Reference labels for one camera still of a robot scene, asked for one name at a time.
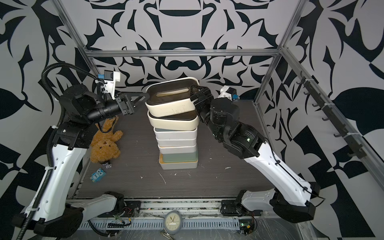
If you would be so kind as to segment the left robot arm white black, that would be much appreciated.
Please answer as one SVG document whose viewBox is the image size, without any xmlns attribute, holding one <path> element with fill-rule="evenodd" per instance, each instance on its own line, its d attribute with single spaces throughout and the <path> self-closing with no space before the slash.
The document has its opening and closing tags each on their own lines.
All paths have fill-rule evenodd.
<svg viewBox="0 0 384 240">
<path fill-rule="evenodd" d="M 26 211 L 12 220 L 13 226 L 20 229 L 18 239 L 28 230 L 43 237 L 67 238 L 83 222 L 104 213 L 123 212 L 122 194 L 106 192 L 98 198 L 70 205 L 68 192 L 80 161 L 100 130 L 99 123 L 119 114 L 133 114 L 148 98 L 147 93 L 128 92 L 104 99 L 83 85 L 72 86 L 57 97 L 62 113 L 48 140 L 44 178 Z"/>
</svg>

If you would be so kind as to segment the white box bamboo lid front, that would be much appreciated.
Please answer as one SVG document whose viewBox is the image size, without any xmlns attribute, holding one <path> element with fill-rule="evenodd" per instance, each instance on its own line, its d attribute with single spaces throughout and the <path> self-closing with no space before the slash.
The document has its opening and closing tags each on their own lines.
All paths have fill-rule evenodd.
<svg viewBox="0 0 384 240">
<path fill-rule="evenodd" d="M 163 170 L 185 170 L 185 169 L 195 169 L 198 166 L 199 160 L 196 159 L 194 162 L 172 162 L 165 163 L 164 155 L 160 154 L 159 164 Z"/>
</svg>

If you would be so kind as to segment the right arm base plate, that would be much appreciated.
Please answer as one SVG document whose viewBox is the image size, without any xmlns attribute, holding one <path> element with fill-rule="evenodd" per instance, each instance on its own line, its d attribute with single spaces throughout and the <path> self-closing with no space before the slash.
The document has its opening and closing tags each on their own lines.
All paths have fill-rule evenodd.
<svg viewBox="0 0 384 240">
<path fill-rule="evenodd" d="M 224 217 L 261 216 L 262 210 L 249 211 L 236 200 L 221 200 L 220 213 Z"/>
</svg>

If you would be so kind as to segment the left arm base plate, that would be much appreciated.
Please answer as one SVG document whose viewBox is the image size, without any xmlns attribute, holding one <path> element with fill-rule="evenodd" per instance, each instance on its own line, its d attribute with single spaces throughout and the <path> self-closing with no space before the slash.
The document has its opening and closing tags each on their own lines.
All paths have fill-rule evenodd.
<svg viewBox="0 0 384 240">
<path fill-rule="evenodd" d="M 118 216 L 121 218 L 132 218 L 141 212 L 141 201 L 125 201 Z"/>
</svg>

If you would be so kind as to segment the white box bamboo lid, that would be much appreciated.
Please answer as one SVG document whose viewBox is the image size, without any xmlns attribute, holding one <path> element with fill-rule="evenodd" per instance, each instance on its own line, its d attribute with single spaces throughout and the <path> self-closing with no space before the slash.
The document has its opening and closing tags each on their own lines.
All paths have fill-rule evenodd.
<svg viewBox="0 0 384 240">
<path fill-rule="evenodd" d="M 194 146 L 182 146 L 182 147 L 160 147 L 158 146 L 160 153 L 165 154 L 187 154 L 197 151 L 197 145 Z"/>
<path fill-rule="evenodd" d="M 197 144 L 197 138 L 194 139 L 184 139 L 184 140 L 177 140 L 177 139 L 170 139 L 170 140 L 161 140 L 156 138 L 158 142 L 158 146 L 165 148 L 165 147 L 192 147 Z"/>
<path fill-rule="evenodd" d="M 163 170 L 185 170 L 185 169 L 195 169 L 198 166 L 199 160 L 196 159 L 194 162 L 172 162 L 165 163 L 164 155 L 160 154 L 159 164 Z"/>
</svg>

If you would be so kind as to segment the green tissue box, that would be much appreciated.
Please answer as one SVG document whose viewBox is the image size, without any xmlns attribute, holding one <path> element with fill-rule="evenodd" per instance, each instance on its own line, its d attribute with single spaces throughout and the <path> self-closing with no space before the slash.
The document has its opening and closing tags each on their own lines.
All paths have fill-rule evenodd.
<svg viewBox="0 0 384 240">
<path fill-rule="evenodd" d="M 196 151 L 193 153 L 161 154 L 160 159 L 163 163 L 196 162 L 198 160 L 198 152 Z"/>
</svg>

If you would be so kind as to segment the white box grey lid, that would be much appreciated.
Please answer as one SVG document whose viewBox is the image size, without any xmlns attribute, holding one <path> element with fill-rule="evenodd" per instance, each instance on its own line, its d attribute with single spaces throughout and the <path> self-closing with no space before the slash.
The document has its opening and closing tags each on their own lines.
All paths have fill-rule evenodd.
<svg viewBox="0 0 384 240">
<path fill-rule="evenodd" d="M 192 140 L 198 135 L 198 128 L 191 131 L 176 131 L 154 128 L 158 140 Z"/>
</svg>

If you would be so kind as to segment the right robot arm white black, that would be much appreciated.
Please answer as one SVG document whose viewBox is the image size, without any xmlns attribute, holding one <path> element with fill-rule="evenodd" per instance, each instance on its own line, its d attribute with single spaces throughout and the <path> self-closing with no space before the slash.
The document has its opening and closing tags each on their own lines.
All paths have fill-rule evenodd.
<svg viewBox="0 0 384 240">
<path fill-rule="evenodd" d="M 237 215 L 273 211 L 290 223 L 313 220 L 316 206 L 311 203 L 311 198 L 319 197 L 320 186 L 297 175 L 275 154 L 260 132 L 240 122 L 240 108 L 234 104 L 239 98 L 236 90 L 225 86 L 217 98 L 208 87 L 193 85 L 190 92 L 190 100 L 200 121 L 214 138 L 229 153 L 256 168 L 274 185 L 269 191 L 240 191 L 234 202 Z"/>
</svg>

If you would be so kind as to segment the cream box dark clear lid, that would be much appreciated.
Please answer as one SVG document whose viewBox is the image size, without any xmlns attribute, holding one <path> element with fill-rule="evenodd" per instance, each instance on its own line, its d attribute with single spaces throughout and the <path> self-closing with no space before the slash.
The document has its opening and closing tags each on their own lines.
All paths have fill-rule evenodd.
<svg viewBox="0 0 384 240">
<path fill-rule="evenodd" d="M 192 86 L 199 86 L 196 78 L 186 77 L 150 85 L 146 89 L 149 99 L 146 107 L 154 117 L 166 117 L 195 110 L 191 102 Z"/>
</svg>

